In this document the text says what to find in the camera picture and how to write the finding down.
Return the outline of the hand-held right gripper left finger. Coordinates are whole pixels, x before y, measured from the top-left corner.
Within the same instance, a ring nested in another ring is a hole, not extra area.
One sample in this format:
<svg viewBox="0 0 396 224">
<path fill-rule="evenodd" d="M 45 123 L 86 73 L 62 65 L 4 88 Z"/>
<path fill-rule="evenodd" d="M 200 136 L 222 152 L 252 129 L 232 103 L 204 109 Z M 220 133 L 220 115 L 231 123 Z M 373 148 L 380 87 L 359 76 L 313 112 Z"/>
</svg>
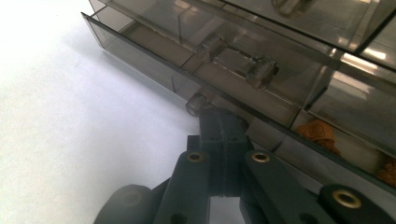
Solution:
<svg viewBox="0 0 396 224">
<path fill-rule="evenodd" d="M 221 192 L 223 138 L 217 109 L 199 118 L 196 149 L 183 152 L 172 173 L 153 224 L 207 224 L 210 196 Z"/>
</svg>

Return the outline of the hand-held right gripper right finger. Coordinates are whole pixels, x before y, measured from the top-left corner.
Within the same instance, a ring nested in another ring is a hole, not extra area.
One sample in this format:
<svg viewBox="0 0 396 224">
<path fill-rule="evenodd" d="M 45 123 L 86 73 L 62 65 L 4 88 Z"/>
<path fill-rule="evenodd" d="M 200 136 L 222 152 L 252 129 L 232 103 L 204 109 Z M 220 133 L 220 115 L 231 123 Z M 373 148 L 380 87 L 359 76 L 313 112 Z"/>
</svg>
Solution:
<svg viewBox="0 0 396 224">
<path fill-rule="evenodd" d="M 335 224 L 274 155 L 253 147 L 243 121 L 227 110 L 222 140 L 222 194 L 240 197 L 246 222 Z"/>
</svg>

